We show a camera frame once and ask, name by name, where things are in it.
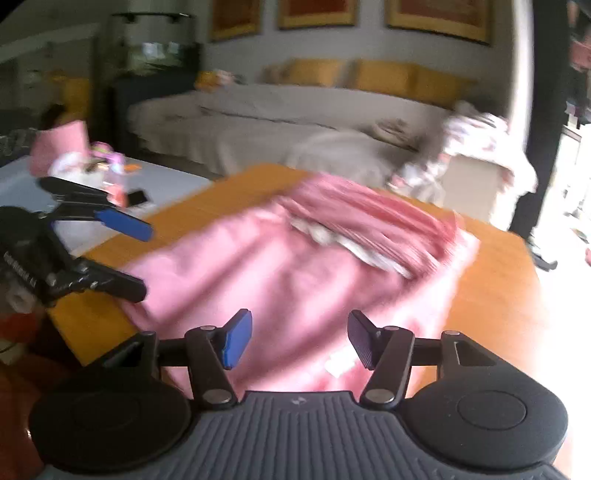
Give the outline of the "pink ribbed knit garment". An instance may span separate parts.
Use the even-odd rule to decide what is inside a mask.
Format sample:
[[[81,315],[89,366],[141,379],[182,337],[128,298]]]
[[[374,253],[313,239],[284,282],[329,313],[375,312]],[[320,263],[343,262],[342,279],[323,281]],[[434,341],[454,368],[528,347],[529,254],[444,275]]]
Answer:
[[[349,313],[438,336],[478,247],[456,214],[435,218],[315,175],[129,265],[147,294],[122,308],[136,328],[162,339],[249,310],[252,339],[228,374],[238,394],[360,393],[369,372],[349,343]]]

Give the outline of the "colourful toy pile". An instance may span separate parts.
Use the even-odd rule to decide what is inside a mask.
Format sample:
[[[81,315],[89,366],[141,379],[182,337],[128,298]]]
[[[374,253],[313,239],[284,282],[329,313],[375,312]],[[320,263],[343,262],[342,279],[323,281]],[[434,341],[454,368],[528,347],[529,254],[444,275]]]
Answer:
[[[37,178],[56,177],[107,193],[126,208],[127,176],[141,166],[103,142],[90,143],[84,121],[76,120],[37,133],[29,155],[29,171]]]

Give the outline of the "black smartphone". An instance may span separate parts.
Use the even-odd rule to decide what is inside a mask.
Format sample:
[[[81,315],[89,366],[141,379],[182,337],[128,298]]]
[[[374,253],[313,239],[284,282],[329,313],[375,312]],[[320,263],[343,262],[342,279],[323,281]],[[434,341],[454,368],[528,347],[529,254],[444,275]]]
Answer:
[[[150,202],[147,194],[142,189],[133,190],[125,194],[126,206],[137,207]]]

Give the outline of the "dark fish tank cabinet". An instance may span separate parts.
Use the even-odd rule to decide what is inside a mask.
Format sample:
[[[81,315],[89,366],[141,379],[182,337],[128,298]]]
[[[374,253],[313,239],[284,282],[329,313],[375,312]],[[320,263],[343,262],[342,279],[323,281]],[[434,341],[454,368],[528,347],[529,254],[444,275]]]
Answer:
[[[200,67],[197,19],[185,12],[111,14],[93,40],[90,138],[118,151],[135,149],[132,106],[192,88]]]

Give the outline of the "beige covered sofa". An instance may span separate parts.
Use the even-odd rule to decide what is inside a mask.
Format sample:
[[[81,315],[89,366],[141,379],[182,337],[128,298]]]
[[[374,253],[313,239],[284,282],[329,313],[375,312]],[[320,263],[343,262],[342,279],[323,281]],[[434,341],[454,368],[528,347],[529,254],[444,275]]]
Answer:
[[[272,163],[383,187],[414,153],[376,138],[377,122],[400,120],[421,141],[452,114],[360,90],[233,84],[139,102],[129,108],[127,125],[142,149],[218,175]]]

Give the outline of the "floral patterned blanket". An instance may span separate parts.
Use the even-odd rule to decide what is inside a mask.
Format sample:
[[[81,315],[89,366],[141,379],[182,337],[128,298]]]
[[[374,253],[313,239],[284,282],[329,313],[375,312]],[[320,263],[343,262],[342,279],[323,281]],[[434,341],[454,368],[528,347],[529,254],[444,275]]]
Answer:
[[[388,187],[408,198],[441,206],[443,177],[457,157],[490,163],[500,169],[501,188],[519,196],[534,193],[538,177],[507,122],[489,113],[455,113],[424,137],[418,152],[394,170]]]

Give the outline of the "left framed red picture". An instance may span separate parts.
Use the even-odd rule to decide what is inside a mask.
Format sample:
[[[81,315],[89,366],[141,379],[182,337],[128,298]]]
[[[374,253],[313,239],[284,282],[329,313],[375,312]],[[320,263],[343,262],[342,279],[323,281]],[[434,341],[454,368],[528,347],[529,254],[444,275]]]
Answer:
[[[211,41],[225,41],[259,34],[259,0],[213,0]]]

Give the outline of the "framed red picture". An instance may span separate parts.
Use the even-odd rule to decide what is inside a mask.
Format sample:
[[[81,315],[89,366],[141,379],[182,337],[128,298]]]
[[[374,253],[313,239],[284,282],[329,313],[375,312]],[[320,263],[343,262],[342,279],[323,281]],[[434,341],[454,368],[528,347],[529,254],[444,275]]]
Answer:
[[[489,45],[493,5],[481,0],[391,0],[388,27],[450,36]]]
[[[281,30],[356,25],[356,0],[283,0],[277,27]]]
[[[213,0],[211,41],[225,41],[259,34],[259,0]]]

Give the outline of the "right yellow cushion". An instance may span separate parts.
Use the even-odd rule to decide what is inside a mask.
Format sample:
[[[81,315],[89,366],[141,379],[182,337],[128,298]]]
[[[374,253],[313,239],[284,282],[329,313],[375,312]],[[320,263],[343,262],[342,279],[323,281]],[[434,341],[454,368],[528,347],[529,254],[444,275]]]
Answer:
[[[417,66],[412,99],[452,109],[474,84],[473,79]]]

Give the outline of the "yellow cushion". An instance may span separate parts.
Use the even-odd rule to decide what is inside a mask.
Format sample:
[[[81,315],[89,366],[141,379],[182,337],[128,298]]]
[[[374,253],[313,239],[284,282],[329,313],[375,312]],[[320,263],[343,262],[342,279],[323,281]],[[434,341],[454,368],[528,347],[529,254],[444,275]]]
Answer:
[[[332,88],[339,84],[346,61],[340,59],[294,58],[270,65],[263,80],[274,85]]]
[[[349,86],[353,90],[408,98],[412,94],[417,66],[385,60],[358,60]]]
[[[452,109],[474,84],[473,79],[417,66],[412,99]]]

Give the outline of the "left yellow cushion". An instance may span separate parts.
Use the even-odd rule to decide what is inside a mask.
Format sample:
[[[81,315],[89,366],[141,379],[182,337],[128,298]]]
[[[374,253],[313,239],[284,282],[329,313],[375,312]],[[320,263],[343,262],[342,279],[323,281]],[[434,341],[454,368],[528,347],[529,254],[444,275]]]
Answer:
[[[332,88],[339,84],[346,61],[340,59],[294,58],[270,65],[263,80],[274,85]]]

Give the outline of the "middle yellow cushion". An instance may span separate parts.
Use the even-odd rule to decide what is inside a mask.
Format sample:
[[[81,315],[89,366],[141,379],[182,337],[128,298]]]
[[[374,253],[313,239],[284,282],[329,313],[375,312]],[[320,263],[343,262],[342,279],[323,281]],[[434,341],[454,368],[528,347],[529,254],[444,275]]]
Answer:
[[[353,90],[408,98],[412,94],[417,66],[385,60],[358,60],[349,86]]]

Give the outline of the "middle framed red picture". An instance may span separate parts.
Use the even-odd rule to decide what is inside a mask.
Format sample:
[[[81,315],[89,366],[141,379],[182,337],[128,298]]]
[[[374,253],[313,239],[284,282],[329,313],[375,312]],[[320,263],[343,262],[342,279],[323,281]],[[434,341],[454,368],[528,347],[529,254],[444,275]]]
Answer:
[[[281,30],[356,25],[356,0],[283,0],[277,27]]]

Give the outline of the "right framed red picture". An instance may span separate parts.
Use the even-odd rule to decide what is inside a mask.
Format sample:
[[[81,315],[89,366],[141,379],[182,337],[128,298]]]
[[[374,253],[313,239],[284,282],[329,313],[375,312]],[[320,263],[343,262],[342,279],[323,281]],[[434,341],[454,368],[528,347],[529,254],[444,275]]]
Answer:
[[[388,27],[450,36],[489,45],[493,5],[481,0],[391,0]]]

